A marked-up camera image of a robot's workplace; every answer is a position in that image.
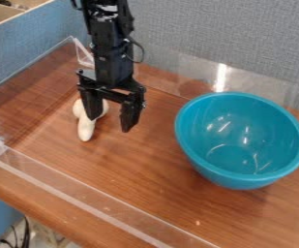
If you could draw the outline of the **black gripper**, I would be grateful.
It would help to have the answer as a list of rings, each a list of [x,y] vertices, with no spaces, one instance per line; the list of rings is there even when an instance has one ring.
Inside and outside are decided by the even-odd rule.
[[[100,52],[93,49],[93,69],[79,69],[77,89],[87,117],[95,120],[103,113],[103,100],[121,105],[120,126],[127,133],[139,123],[147,89],[133,79],[133,51],[125,45]]]

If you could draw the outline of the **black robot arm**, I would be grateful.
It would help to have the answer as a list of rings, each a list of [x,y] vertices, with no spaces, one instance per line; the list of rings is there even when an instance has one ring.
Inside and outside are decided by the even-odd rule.
[[[84,17],[91,36],[93,70],[79,69],[77,90],[89,120],[104,110],[103,100],[120,104],[120,127],[127,133],[139,123],[145,107],[145,87],[133,79],[133,20],[127,0],[69,0]]]

